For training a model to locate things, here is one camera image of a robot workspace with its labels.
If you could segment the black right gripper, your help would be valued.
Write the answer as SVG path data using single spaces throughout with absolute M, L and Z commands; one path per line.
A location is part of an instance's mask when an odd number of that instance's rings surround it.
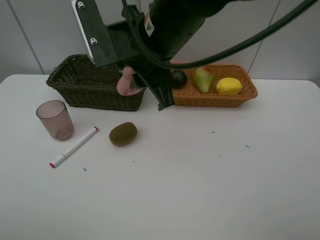
M 168 62 L 173 57 L 172 5 L 151 4 L 146 14 L 135 5 L 124 5 L 121 15 L 125 20 L 106 26 L 110 40 L 104 43 L 115 53 L 106 53 L 104 64 L 132 67 L 136 84 L 149 88 L 158 100 L 159 111 L 173 106 L 170 70 L 152 63 L 134 38 L 140 37 L 148 53 Z

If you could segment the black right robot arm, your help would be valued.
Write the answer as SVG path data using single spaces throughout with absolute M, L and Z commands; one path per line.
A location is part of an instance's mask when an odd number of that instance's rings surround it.
M 227 0 L 154 0 L 146 14 L 124 3 L 124 21 L 107 27 L 116 57 L 108 63 L 132 67 L 139 82 L 158 100 L 158 109 L 174 104 L 170 61 Z

